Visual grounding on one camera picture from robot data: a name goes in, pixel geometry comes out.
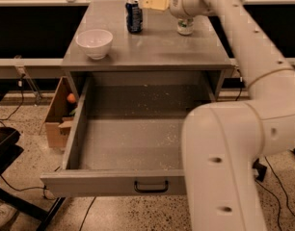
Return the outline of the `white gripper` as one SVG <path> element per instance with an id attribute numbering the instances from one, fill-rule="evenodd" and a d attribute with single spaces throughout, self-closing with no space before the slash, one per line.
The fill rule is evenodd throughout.
<path id="1" fill-rule="evenodd" d="M 140 0 L 140 7 L 157 11 L 169 8 L 171 15 L 179 19 L 208 16 L 212 13 L 203 0 Z"/>

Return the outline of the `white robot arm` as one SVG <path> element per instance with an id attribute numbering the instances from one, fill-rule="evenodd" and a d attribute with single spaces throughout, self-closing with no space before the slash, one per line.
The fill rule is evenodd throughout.
<path id="1" fill-rule="evenodd" d="M 295 146 L 295 69 L 241 0 L 142 0 L 177 18 L 215 14 L 249 92 L 199 106 L 184 120 L 181 152 L 193 231 L 267 231 L 252 166 Z"/>

